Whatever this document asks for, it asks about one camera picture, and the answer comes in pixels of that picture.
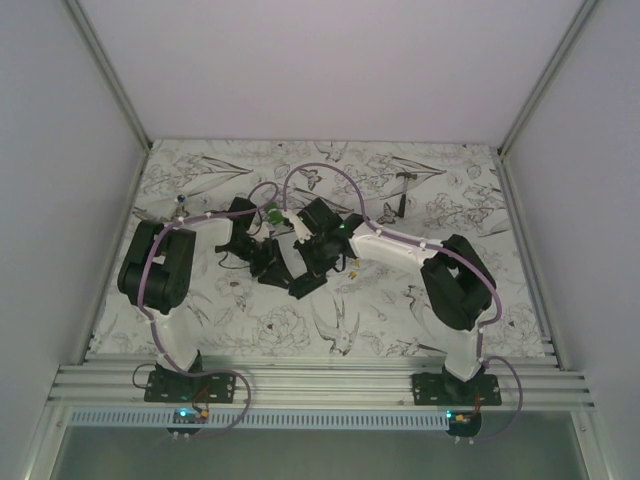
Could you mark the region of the black fuse box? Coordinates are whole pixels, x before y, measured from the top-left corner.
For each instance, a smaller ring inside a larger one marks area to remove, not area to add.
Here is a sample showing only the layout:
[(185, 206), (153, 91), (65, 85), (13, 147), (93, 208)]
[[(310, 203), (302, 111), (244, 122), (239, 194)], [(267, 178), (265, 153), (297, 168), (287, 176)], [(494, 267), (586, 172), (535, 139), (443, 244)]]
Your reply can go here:
[(325, 275), (307, 272), (295, 278), (288, 287), (288, 293), (296, 299), (304, 298), (327, 283)]

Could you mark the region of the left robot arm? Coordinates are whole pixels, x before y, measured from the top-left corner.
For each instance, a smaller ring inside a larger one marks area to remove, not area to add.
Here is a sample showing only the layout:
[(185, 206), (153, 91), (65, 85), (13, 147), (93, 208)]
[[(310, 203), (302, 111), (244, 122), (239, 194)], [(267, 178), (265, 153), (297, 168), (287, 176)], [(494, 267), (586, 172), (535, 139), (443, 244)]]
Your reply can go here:
[(257, 211), (250, 200), (236, 197), (223, 212), (172, 223), (143, 220), (136, 227), (118, 274), (118, 290), (150, 322), (157, 364), (172, 371), (168, 389), (181, 401), (197, 399), (205, 380), (195, 369), (199, 351), (187, 332), (183, 306), (196, 255), (208, 249), (234, 255), (264, 285), (287, 289), (293, 281), (278, 242), (248, 233)]

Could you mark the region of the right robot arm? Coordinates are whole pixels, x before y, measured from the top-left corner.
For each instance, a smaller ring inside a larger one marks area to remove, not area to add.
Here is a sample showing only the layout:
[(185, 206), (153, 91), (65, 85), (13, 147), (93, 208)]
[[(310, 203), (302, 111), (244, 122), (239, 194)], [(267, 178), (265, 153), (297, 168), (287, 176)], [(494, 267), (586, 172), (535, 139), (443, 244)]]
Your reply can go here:
[(453, 235), (445, 241), (401, 234), (361, 214), (346, 218), (317, 198), (283, 216), (297, 237), (294, 249), (306, 272), (289, 285), (300, 299), (327, 282), (340, 259), (376, 261), (421, 275), (435, 316), (445, 325), (447, 346), (443, 391), (452, 403), (468, 403), (479, 391), (481, 370), (479, 318), (498, 306), (496, 282), (469, 243)]

